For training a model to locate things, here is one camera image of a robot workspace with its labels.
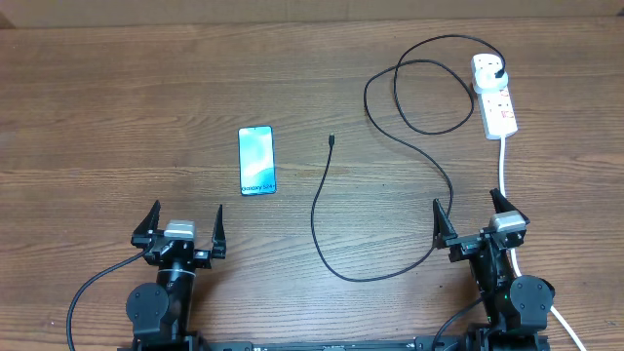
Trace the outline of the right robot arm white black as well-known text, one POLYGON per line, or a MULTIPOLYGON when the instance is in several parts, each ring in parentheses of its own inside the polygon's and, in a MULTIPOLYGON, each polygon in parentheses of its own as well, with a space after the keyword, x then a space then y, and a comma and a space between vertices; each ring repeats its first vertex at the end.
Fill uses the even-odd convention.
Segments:
POLYGON ((433 201, 433 247, 448 249, 451 262, 467 260, 480 297, 450 317, 431 342, 433 350, 548 350, 539 333, 547 328, 555 289, 547 281, 517 275, 508 252, 525 241, 529 219, 494 188, 490 191, 495 214, 479 233, 460 237, 439 200, 433 201), (472 324, 462 336, 443 340, 457 319, 482 304, 485 324, 472 324))

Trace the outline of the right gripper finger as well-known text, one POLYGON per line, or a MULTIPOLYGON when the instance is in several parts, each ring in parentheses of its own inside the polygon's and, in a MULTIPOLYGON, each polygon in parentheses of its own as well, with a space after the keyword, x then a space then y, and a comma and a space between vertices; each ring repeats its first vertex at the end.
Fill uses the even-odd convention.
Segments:
POLYGON ((457 238, 457 233, 438 199, 433 201, 433 215, 433 246, 445 247, 447 241, 457 238))
POLYGON ((498 188, 491 189, 489 194, 491 196, 494 209, 498 214, 516 211, 522 216, 525 223, 529 224, 529 218, 518 210, 511 202, 509 202, 498 188))

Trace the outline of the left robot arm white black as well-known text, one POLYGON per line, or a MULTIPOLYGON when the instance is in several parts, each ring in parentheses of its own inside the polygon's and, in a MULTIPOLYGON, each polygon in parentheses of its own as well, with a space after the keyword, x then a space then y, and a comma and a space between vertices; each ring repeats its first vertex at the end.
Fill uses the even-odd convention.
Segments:
POLYGON ((133 324, 134 350, 208 350, 206 339, 188 329, 194 281, 198 269, 210 269, 226 257, 222 210, 216 212, 213 246, 195 247, 192 220, 172 220, 158 227, 161 205, 155 202, 134 230, 131 244, 146 263, 158 268, 154 283, 137 286, 128 296, 126 313, 133 324))

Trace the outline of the blue Galaxy smartphone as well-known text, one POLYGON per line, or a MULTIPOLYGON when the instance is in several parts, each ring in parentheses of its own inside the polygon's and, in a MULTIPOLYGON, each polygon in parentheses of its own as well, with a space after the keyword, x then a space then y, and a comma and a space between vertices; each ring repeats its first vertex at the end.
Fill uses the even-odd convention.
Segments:
POLYGON ((242 128, 238 131, 238 141, 242 195, 275 193, 277 182, 272 127, 242 128))

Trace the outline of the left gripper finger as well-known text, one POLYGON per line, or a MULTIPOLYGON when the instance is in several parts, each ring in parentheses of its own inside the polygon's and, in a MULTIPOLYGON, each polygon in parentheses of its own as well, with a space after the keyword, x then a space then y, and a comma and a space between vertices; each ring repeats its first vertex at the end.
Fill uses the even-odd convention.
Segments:
POLYGON ((158 222, 160 216, 161 204, 159 200, 156 200, 152 205, 147 216, 142 220, 138 227, 134 230, 134 236, 147 236, 158 229, 158 222))
POLYGON ((214 222, 214 231, 213 231, 213 250, 214 251, 225 251, 226 250, 226 238, 223 226, 223 206, 219 206, 216 218, 214 222))

